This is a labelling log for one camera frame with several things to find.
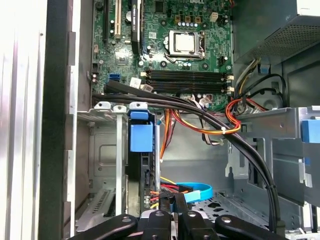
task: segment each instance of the black ram slot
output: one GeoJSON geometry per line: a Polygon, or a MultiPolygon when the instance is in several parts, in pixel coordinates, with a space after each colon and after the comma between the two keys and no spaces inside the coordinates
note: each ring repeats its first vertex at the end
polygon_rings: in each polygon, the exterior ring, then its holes
{"type": "Polygon", "coordinates": [[[215,72],[195,72],[195,71],[147,71],[147,80],[151,81],[201,81],[201,82],[221,82],[225,78],[223,73],[215,72]]]}
{"type": "Polygon", "coordinates": [[[227,85],[218,82],[164,82],[164,81],[150,81],[149,83],[153,90],[157,93],[211,93],[221,94],[225,93],[227,85]]]}
{"type": "Polygon", "coordinates": [[[103,0],[103,26],[102,26],[102,40],[105,45],[108,44],[109,34],[109,0],[103,0]]]}

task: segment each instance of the pcie slot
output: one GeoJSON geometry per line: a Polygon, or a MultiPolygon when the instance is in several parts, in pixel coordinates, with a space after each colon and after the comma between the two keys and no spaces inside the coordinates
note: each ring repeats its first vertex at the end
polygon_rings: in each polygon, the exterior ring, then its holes
{"type": "Polygon", "coordinates": [[[150,81],[149,84],[157,93],[225,93],[227,85],[225,83],[206,83],[206,82],[166,82],[150,81]]]}
{"type": "Polygon", "coordinates": [[[102,40],[107,45],[109,34],[109,0],[103,0],[102,40]]]}
{"type": "Polygon", "coordinates": [[[225,76],[223,73],[215,72],[194,72],[194,71],[159,71],[150,70],[147,72],[147,79],[154,81],[202,81],[220,82],[225,76]]]}
{"type": "Polygon", "coordinates": [[[114,36],[116,39],[121,38],[121,1],[115,0],[114,36]]]}

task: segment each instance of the side panel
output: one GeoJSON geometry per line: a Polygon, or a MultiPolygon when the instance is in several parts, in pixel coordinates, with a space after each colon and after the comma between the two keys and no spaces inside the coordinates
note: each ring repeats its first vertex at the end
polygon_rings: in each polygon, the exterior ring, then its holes
{"type": "Polygon", "coordinates": [[[0,2],[3,240],[38,239],[46,17],[47,1],[0,2]]]}

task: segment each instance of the capacitor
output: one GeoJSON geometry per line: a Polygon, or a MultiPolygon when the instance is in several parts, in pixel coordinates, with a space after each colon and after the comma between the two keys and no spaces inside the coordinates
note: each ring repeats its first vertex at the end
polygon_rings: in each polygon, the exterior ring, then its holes
{"type": "Polygon", "coordinates": [[[196,4],[193,6],[193,11],[198,12],[198,10],[199,10],[199,5],[198,5],[198,3],[196,3],[196,4]]]}
{"type": "Polygon", "coordinates": [[[128,11],[125,15],[125,21],[129,24],[131,23],[131,11],[128,11]]]}

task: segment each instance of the ram slot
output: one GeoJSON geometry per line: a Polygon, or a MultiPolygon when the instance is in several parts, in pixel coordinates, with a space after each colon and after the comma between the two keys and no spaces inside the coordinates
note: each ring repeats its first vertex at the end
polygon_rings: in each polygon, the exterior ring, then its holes
{"type": "Polygon", "coordinates": [[[115,0],[114,36],[116,39],[121,38],[121,9],[121,0],[115,0]]]}
{"type": "Polygon", "coordinates": [[[196,72],[196,71],[147,71],[147,79],[153,81],[199,81],[199,82],[221,82],[224,80],[223,73],[196,72]]]}
{"type": "Polygon", "coordinates": [[[157,93],[200,93],[221,94],[227,90],[227,85],[222,82],[167,82],[149,81],[153,90],[157,93]]]}

